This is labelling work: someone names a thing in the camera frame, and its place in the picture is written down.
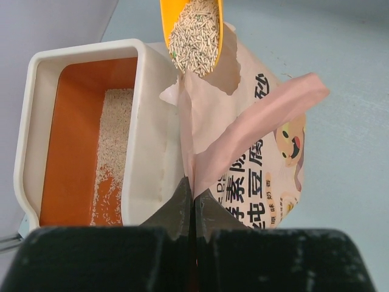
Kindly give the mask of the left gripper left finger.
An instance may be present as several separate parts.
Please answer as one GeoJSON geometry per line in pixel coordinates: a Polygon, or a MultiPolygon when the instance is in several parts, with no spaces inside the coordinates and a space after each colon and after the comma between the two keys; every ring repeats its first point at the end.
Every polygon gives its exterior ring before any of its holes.
{"type": "Polygon", "coordinates": [[[183,177],[171,198],[145,222],[141,228],[162,228],[174,240],[190,238],[192,209],[191,189],[188,177],[183,177]]]}

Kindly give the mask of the white orange litter box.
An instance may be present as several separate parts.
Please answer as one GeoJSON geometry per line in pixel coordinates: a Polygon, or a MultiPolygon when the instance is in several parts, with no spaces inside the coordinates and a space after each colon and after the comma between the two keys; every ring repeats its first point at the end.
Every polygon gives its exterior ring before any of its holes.
{"type": "Polygon", "coordinates": [[[133,89],[122,225],[140,225],[183,177],[176,108],[160,94],[176,79],[164,43],[138,39],[39,52],[28,66],[16,149],[15,196],[28,231],[88,226],[105,92],[133,89]]]}

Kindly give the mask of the pink cat litter bag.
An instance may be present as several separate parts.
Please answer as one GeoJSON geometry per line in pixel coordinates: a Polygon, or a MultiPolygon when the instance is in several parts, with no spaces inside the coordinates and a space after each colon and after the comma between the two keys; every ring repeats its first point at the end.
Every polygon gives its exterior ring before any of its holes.
{"type": "Polygon", "coordinates": [[[224,24],[215,70],[178,76],[160,98],[178,108],[184,173],[250,228],[271,229],[299,202],[306,112],[329,95],[319,76],[282,82],[224,24]]]}

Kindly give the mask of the yellow plastic litter scoop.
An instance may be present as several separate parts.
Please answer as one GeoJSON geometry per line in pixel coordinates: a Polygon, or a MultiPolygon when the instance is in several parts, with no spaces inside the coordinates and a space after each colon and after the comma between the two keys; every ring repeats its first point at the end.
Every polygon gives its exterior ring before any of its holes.
{"type": "Polygon", "coordinates": [[[213,72],[222,51],[223,2],[161,0],[160,14],[174,66],[199,77],[213,72]]]}

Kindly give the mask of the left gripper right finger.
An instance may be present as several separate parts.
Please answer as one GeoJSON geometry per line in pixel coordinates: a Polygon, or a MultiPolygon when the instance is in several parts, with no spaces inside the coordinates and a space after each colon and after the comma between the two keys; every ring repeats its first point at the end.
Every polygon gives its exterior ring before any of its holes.
{"type": "Polygon", "coordinates": [[[194,199],[196,237],[209,242],[213,231],[244,230],[246,226],[218,203],[210,189],[194,199]]]}

